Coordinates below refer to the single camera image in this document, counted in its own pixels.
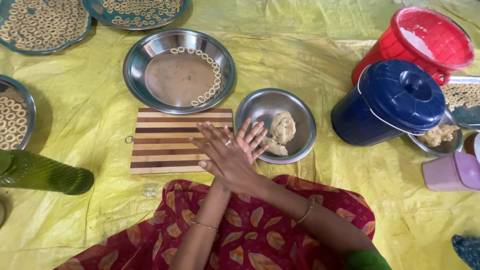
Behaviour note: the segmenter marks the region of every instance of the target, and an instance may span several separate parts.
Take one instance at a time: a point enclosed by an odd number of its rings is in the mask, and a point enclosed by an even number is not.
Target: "woman's right hand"
[[[210,158],[200,161],[198,165],[217,177],[230,191],[259,197],[262,187],[270,180],[253,170],[249,157],[237,140],[232,140],[232,143],[226,145],[229,134],[225,130],[206,123],[198,123],[197,127],[210,143],[190,138],[190,141]]]

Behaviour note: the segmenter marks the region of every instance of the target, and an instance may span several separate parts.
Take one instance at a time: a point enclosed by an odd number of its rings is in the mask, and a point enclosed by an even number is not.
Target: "gold bangle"
[[[208,228],[208,229],[210,229],[210,230],[214,230],[214,231],[218,232],[218,229],[215,229],[215,228],[210,227],[210,226],[207,226],[207,225],[200,224],[200,223],[198,223],[198,222],[196,222],[196,221],[192,221],[192,224],[199,225],[199,226],[202,226],[202,227],[205,227],[205,228]]]
[[[310,211],[312,210],[313,205],[315,204],[315,198],[312,197],[312,198],[311,198],[311,201],[312,201],[312,202],[309,203],[309,207],[308,207],[307,212],[305,213],[305,215],[303,215],[303,217],[302,217],[299,221],[297,221],[297,224],[299,224],[300,222],[302,222],[302,221],[308,216],[308,214],[310,213]]]

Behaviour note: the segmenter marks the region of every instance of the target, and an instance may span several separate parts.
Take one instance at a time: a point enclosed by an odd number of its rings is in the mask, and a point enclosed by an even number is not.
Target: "yellow plastic sheet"
[[[460,74],[480,75],[477,0],[202,0],[167,28],[187,28],[219,40],[237,67],[231,94],[217,107],[236,110],[248,93],[277,87],[312,110],[317,139],[289,165],[258,162],[269,177],[288,173],[362,194],[377,218],[373,239],[394,270],[466,270],[451,245],[454,234],[480,236],[480,193],[427,189],[420,165],[432,159],[407,137],[354,147],[332,130],[330,111],[352,88],[350,75],[405,5],[439,11],[471,36],[476,60]],[[130,175],[135,117],[143,105],[122,77],[129,48],[150,32],[93,26],[57,53],[26,56],[0,46],[0,73],[23,83],[35,99],[37,122],[27,149],[93,171],[81,196],[0,189],[9,216],[0,228],[2,269],[52,269],[69,257],[152,216],[161,187],[173,179],[210,184],[207,173]],[[157,183],[155,198],[141,195]]]

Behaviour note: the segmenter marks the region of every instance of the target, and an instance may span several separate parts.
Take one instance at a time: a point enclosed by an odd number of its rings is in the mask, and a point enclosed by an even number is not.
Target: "white handle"
[[[371,65],[366,66],[366,67],[361,71],[361,73],[360,73],[359,82],[357,83],[357,90],[358,90],[358,92],[360,93],[360,95],[361,95],[361,91],[360,91],[360,79],[361,79],[361,76],[363,75],[363,72],[364,72],[369,66],[371,66]],[[415,134],[415,133],[412,133],[412,132],[408,132],[408,131],[406,131],[406,130],[403,130],[403,129],[401,129],[401,128],[398,128],[398,127],[390,124],[389,122],[383,120],[382,118],[380,118],[380,116],[376,115],[371,108],[370,108],[370,111],[372,112],[373,115],[375,115],[376,118],[380,119],[380,120],[381,120],[382,122],[384,122],[385,124],[387,124],[387,125],[389,125],[389,126],[391,126],[391,127],[393,127],[393,128],[398,129],[399,131],[405,132],[405,133],[410,134],[410,135],[413,135],[413,136],[421,136],[421,135],[424,134],[423,132]]]

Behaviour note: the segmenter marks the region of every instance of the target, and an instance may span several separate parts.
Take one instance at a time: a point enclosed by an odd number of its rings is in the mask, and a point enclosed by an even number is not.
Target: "dough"
[[[253,122],[253,125],[252,125],[252,128],[254,128],[256,125],[258,124],[258,122]],[[255,133],[255,136],[259,135],[265,128],[264,127],[261,127],[257,133]]]
[[[267,152],[270,152],[277,156],[288,156],[288,151],[283,145],[279,145],[272,138],[264,137],[260,142],[261,146],[268,144]]]
[[[295,121],[288,111],[283,111],[275,115],[270,128],[272,139],[281,145],[286,144],[295,136]]]
[[[459,129],[456,125],[440,124],[431,130],[425,132],[422,136],[417,136],[419,142],[428,147],[439,146],[442,142],[453,140],[453,132]]]

